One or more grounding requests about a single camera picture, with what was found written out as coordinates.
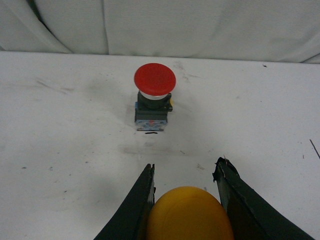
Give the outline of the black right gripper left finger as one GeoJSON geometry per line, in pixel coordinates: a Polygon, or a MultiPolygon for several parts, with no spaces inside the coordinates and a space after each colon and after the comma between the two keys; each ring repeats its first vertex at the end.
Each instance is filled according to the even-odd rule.
{"type": "Polygon", "coordinates": [[[155,204],[155,165],[148,163],[96,240],[145,240],[155,204]]]}

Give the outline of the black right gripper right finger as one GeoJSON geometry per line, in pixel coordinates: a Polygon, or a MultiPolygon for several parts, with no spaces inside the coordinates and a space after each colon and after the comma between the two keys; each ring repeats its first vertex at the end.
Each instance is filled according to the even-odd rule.
{"type": "Polygon", "coordinates": [[[236,240],[312,240],[243,181],[230,160],[220,157],[212,174],[236,240]]]}

